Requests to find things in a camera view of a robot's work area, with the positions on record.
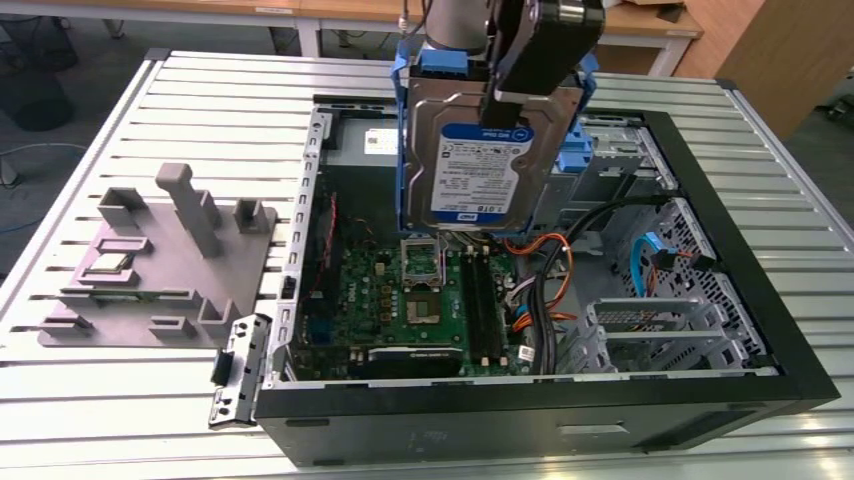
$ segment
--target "ram slot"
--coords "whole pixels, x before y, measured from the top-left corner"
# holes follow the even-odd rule
[[[460,263],[470,357],[474,363],[488,364],[490,360],[498,361],[502,357],[490,257],[466,255]]]

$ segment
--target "label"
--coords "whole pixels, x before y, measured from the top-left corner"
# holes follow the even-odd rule
[[[531,149],[534,130],[442,127],[431,210],[442,221],[487,222],[510,208],[519,175],[512,162]]]
[[[695,37],[697,32],[690,32],[687,30],[667,30],[669,37]]]
[[[524,345],[522,345],[519,347],[519,360],[524,360],[526,362],[532,362],[535,352],[536,350],[534,350],[531,347],[526,347]]]
[[[279,15],[294,15],[290,8],[255,7],[256,13],[278,13]]]
[[[396,155],[398,154],[398,129],[371,128],[364,132],[364,154],[366,155]]]

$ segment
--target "hard drive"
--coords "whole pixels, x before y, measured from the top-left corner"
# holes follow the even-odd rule
[[[512,129],[478,125],[483,91],[483,82],[410,80],[404,229],[516,233],[528,226],[583,91],[528,97]]]

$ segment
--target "blue hard drive label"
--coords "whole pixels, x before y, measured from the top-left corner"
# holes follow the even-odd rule
[[[534,130],[442,127],[431,210],[442,221],[496,220],[510,208],[519,183],[514,161],[531,149]]]

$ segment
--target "slotted aluminum table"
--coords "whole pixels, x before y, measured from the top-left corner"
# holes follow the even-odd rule
[[[843,397],[685,452],[398,465],[370,476],[854,478],[851,231],[738,92],[706,80],[598,78],[594,107],[671,114]],[[391,96],[388,64],[190,52],[143,63],[0,289],[0,477],[296,473],[260,429],[207,430],[214,351],[47,349],[33,327],[96,231],[99,196],[122,186],[164,198],[163,161],[188,163],[220,203],[262,197],[284,241],[314,94]],[[275,298],[283,245],[259,298]],[[275,300],[256,311],[272,314]]]

